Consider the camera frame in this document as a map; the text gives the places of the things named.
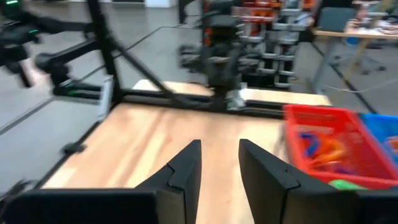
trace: blue basket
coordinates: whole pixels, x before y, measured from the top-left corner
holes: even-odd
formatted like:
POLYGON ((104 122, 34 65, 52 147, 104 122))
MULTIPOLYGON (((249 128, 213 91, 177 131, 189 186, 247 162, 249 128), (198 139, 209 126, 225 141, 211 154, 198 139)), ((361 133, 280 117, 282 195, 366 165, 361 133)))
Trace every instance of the blue basket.
POLYGON ((398 136, 398 117, 364 114, 362 120, 398 168, 398 154, 393 151, 387 141, 389 137, 398 136))

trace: floor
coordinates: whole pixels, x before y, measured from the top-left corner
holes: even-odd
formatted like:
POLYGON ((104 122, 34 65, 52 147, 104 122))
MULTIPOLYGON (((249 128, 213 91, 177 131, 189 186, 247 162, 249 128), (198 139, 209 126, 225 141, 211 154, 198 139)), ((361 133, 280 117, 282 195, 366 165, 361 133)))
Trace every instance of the floor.
MULTIPOLYGON (((44 4, 35 3, 29 6, 31 10, 46 16, 54 16, 69 21, 87 21, 86 9, 83 3, 44 4)), ((189 6, 189 13, 198 14, 198 5, 194 2, 189 6)), ((177 47, 184 43, 197 43, 197 30, 172 28, 177 25, 177 9, 146 9, 132 4, 105 4, 104 10, 108 15, 114 35, 126 47, 134 45, 143 37, 155 31, 148 38, 135 45, 129 52, 134 53, 162 80, 186 82, 192 76, 177 66, 177 47)), ((193 23, 197 17, 189 17, 188 23, 193 23)), ((73 46, 83 40, 81 34, 66 32, 57 35, 45 35, 43 44, 27 45, 32 56, 41 52, 57 52, 73 46)), ((316 43, 321 50, 322 42, 316 43)), ((338 52, 344 52, 340 46, 338 52)), ((396 58, 398 48, 392 47, 383 50, 370 50, 369 55, 383 61, 387 65, 385 72, 373 72, 370 75, 356 74, 351 82, 359 89, 369 87, 395 79, 398 70, 396 58)), ((100 55, 97 52, 86 54, 70 63, 72 74, 78 78, 86 77, 90 83, 101 83, 104 70, 98 69, 101 65, 100 55)), ((297 74, 301 79, 311 77, 322 59, 309 43, 300 47, 297 57, 297 74)), ((133 87, 142 77, 131 68, 123 59, 117 59, 118 70, 123 79, 123 85, 133 87)), ((0 71, 0 192, 8 189, 19 179, 41 178, 62 156, 60 149, 68 142, 76 141, 96 119, 96 106, 74 103, 69 101, 53 100, 49 94, 50 85, 47 77, 32 71, 35 87, 31 89, 19 88, 15 77, 0 71), (46 102, 40 110, 29 119, 23 120, 14 126, 15 120, 35 110, 38 105, 46 102)), ((328 68, 325 84, 337 88, 346 88, 336 73, 328 68)), ((306 92, 301 84, 293 87, 294 91, 306 92)), ((398 93, 395 85, 388 85, 382 89, 364 93, 364 97, 379 113, 398 115, 398 104, 394 96, 398 93)), ((367 109, 352 93, 337 93, 327 90, 335 106, 349 108, 367 113, 367 109)))

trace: plastic basket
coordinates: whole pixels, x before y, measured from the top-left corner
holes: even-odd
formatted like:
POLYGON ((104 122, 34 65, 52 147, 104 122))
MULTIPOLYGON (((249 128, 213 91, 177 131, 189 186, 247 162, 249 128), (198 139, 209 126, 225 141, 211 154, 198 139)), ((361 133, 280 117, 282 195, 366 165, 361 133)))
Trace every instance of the plastic basket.
POLYGON ((398 154, 388 144, 388 138, 398 136, 398 117, 376 114, 362 115, 363 122, 373 136, 379 141, 384 152, 392 159, 398 169, 398 154))
POLYGON ((304 105, 285 106, 287 146, 290 162, 312 177, 329 183, 344 179, 369 189, 388 189, 398 185, 394 165, 379 148, 358 116, 349 110, 304 105), (322 131, 326 135, 339 135, 346 155, 343 164, 353 174, 325 172, 310 166, 305 155, 308 144, 300 137, 302 131, 322 131))

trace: red basket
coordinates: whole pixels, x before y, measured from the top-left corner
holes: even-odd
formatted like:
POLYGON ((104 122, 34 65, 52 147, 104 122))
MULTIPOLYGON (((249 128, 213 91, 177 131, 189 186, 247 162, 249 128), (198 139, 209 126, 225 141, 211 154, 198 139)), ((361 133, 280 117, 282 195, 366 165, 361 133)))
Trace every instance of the red basket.
POLYGON ((369 189, 388 189, 398 185, 394 166, 353 112, 303 105, 287 105, 284 110, 289 159, 296 168, 326 183, 344 179, 369 189), (300 137, 302 131, 322 131, 326 135, 341 136, 339 140, 347 150, 344 165, 349 166, 354 174, 313 169, 311 158, 305 155, 308 141, 300 137))

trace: desk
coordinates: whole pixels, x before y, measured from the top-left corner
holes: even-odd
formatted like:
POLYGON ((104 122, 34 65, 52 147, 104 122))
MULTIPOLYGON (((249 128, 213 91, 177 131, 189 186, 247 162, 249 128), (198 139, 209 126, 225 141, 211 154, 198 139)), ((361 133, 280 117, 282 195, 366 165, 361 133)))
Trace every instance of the desk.
MULTIPOLYGON (((209 95, 202 86, 165 82, 181 93, 209 95)), ((155 90, 147 80, 134 87, 155 90)), ((249 90, 256 100, 329 105, 327 97, 249 90)), ((86 139, 43 188, 135 187, 193 139, 202 140, 197 223, 253 223, 238 162, 239 139, 273 151, 281 120, 121 104, 86 139)))
POLYGON ((313 29, 312 32, 317 36, 328 37, 326 40, 326 52, 323 56, 322 62, 312 80, 309 80, 312 91, 316 94, 323 94, 321 90, 322 78, 324 76, 325 69, 329 65, 330 59, 333 56, 333 52, 336 49, 336 44, 338 43, 340 37, 357 37, 362 39, 398 39, 398 35, 382 34, 374 29, 354 29, 352 28, 350 22, 347 23, 347 27, 344 32, 329 32, 317 29, 313 29))

